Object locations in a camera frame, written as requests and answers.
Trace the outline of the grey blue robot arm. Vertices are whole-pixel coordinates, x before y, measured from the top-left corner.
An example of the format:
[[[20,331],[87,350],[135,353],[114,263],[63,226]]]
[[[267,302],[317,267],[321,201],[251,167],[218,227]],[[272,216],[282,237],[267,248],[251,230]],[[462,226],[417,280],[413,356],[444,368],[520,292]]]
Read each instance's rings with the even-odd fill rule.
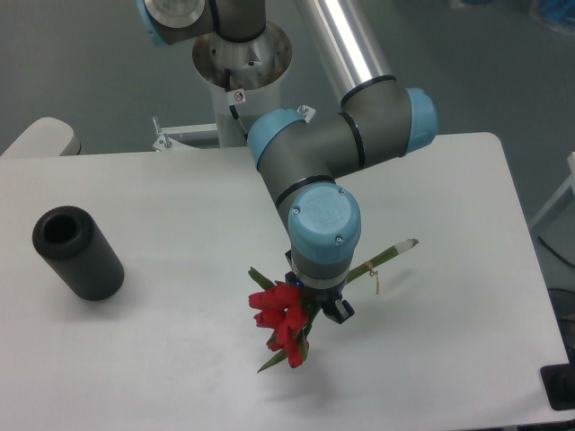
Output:
[[[353,309],[342,297],[361,232],[357,200],[337,179],[429,145],[438,132],[431,98],[396,80],[352,1],[297,5],[340,112],[315,121],[307,108],[281,109],[271,87],[292,58],[288,38],[262,1],[141,1],[150,38],[194,43],[194,66],[221,98],[221,145],[245,145],[287,230],[288,283],[333,321]]]

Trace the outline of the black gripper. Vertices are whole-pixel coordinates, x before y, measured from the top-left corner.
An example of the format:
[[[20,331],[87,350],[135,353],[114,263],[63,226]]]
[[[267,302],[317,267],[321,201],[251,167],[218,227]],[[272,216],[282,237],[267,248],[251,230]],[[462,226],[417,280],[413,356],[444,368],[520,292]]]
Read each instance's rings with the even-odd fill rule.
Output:
[[[285,275],[289,286],[298,287],[304,293],[304,298],[315,302],[323,314],[336,323],[343,323],[353,315],[353,308],[342,298],[342,290],[347,285],[346,269],[334,279],[309,278],[297,268],[291,257],[291,251],[285,253],[291,271]]]

